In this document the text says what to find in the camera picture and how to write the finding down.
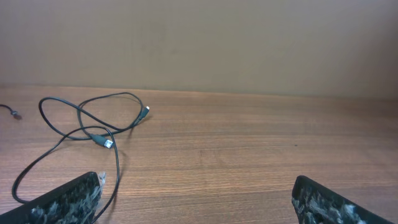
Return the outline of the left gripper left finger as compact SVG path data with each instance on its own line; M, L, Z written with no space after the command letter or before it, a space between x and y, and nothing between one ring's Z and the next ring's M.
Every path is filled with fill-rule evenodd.
M87 172L1 215L1 224L91 223L101 198L96 172Z

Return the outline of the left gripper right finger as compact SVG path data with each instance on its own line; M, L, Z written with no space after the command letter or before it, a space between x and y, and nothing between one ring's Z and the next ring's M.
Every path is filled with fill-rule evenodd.
M300 224L392 224L304 175L296 178L292 205Z

